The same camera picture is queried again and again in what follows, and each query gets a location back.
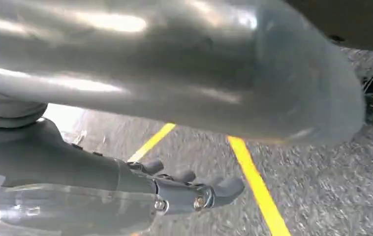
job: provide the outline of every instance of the yellow painted stripe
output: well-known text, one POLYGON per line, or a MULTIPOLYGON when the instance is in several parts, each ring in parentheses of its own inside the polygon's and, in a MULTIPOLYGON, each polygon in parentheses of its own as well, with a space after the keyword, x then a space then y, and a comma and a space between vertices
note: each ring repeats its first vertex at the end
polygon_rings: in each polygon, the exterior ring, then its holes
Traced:
POLYGON ((259 205, 260 211, 265 218, 266 224, 271 231, 272 236, 290 236, 288 228, 280 215, 274 200, 269 193, 268 188, 263 182, 259 171, 257 171, 249 150, 246 147, 243 139, 235 137, 227 137, 230 145, 236 154, 236 158, 242 167, 243 174, 245 174, 246 179, 253 191, 254 198, 259 205))
POLYGON ((128 162, 139 161, 150 149, 152 149, 163 137, 175 128, 175 124, 167 123, 153 137, 151 137, 136 153, 134 153, 128 162))

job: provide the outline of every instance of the metal screw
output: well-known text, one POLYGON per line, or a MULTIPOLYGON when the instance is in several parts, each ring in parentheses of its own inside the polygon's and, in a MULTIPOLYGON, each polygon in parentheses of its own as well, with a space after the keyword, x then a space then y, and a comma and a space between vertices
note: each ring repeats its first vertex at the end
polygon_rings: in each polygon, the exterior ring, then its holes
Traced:
POLYGON ((194 209, 196 211, 202 210, 205 206, 205 198, 202 196, 196 197, 194 201, 194 209))
POLYGON ((166 202, 161 200, 156 201, 155 209, 158 211, 164 211, 166 209, 166 202))

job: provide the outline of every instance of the asphalt ground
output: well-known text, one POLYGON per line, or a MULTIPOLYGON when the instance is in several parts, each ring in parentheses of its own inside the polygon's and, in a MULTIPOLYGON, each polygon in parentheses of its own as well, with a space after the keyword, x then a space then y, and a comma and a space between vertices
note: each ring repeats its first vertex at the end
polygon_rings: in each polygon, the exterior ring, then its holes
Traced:
MULTIPOLYGON (((373 52, 343 51, 360 76, 373 74, 373 52)), ((96 111, 75 114, 73 128, 66 131, 70 136, 86 130, 81 143, 85 149, 122 160, 128 160, 165 125, 96 111)), ((373 127, 365 126, 352 141, 333 147, 268 146, 256 142, 246 145, 291 235, 373 236, 373 127)), ((220 175, 245 180, 222 134, 176 126, 141 161, 154 159, 164 163, 168 174, 184 169, 195 171, 197 181, 220 175)), ((263 189, 254 189, 254 194, 263 194, 263 189)), ((163 217, 146 234, 277 236, 261 213, 264 204, 256 203, 247 184, 232 205, 163 217)))

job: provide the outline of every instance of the prosthetic hand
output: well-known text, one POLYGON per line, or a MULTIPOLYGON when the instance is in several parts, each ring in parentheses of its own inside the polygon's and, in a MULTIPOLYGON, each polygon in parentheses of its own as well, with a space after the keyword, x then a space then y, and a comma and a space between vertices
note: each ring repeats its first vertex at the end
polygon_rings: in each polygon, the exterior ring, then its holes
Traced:
POLYGON ((49 120, 0 129, 0 235, 127 235, 159 215, 229 204, 244 189, 239 178, 195 184, 191 171, 162 170, 69 145, 49 120))

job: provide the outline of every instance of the robotic hand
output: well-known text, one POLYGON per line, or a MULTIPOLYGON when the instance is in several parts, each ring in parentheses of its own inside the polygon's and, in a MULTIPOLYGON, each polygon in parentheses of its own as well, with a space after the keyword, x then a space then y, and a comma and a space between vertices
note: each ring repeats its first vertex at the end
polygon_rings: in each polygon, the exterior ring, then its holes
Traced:
POLYGON ((195 184, 192 171, 158 174, 160 161, 89 153, 65 143, 49 120, 0 129, 0 145, 0 236, 127 235, 157 216, 229 204, 244 189, 239 178, 195 184))

